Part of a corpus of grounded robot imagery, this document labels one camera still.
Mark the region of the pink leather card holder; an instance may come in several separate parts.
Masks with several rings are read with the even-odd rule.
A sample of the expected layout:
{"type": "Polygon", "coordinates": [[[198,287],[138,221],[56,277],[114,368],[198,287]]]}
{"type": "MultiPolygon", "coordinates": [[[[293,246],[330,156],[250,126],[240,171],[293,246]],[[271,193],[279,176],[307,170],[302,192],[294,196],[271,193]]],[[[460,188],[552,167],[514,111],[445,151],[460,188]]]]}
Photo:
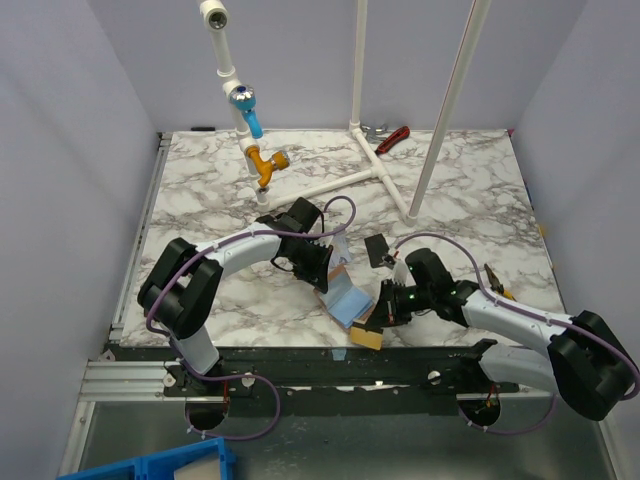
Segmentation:
{"type": "Polygon", "coordinates": [[[365,323],[374,307],[369,294],[358,288],[344,265],[339,265],[328,274],[328,291],[314,290],[323,310],[344,330],[355,323],[365,323]]]}

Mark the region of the single gold card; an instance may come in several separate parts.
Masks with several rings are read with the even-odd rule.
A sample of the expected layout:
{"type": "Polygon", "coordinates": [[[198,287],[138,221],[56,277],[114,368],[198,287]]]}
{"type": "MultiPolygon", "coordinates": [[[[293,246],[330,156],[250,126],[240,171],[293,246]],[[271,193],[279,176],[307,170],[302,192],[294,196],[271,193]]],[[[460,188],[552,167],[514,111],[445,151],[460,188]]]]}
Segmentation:
{"type": "Polygon", "coordinates": [[[379,351],[383,345],[383,332],[367,330],[361,325],[353,325],[350,329],[350,340],[354,345],[379,351]]]}

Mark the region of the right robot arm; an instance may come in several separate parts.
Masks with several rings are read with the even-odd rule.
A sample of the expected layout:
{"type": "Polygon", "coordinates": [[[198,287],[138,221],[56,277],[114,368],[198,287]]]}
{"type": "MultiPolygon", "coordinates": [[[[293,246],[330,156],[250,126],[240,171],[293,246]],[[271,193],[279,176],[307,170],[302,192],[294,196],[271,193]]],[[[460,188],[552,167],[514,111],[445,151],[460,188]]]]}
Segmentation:
{"type": "Polygon", "coordinates": [[[454,280],[428,248],[411,252],[404,261],[387,252],[367,253],[372,267],[404,268],[414,280],[411,285],[382,281],[367,330],[380,333],[430,310],[444,321],[515,341],[514,347],[490,342],[461,365],[461,382],[471,391],[483,391],[494,381],[531,385],[559,394],[576,413],[600,421],[635,384],[636,364],[593,312],[554,315],[495,297],[477,282],[454,280]]]}

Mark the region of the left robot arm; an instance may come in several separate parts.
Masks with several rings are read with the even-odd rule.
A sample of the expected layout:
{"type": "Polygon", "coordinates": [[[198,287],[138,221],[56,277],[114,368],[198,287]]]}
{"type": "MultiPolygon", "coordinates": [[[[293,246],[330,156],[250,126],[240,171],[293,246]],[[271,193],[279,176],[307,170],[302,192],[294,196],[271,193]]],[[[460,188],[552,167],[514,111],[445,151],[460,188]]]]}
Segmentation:
{"type": "Polygon", "coordinates": [[[165,247],[143,282],[137,302],[145,314],[164,326],[169,340],[190,365],[187,382],[201,395],[214,393],[222,380],[220,355],[210,340],[206,320],[220,282],[255,263],[284,258],[294,277],[328,292],[333,249],[310,234],[322,211],[298,198],[285,212],[264,215],[234,236],[207,247],[178,237],[165,247]]]}

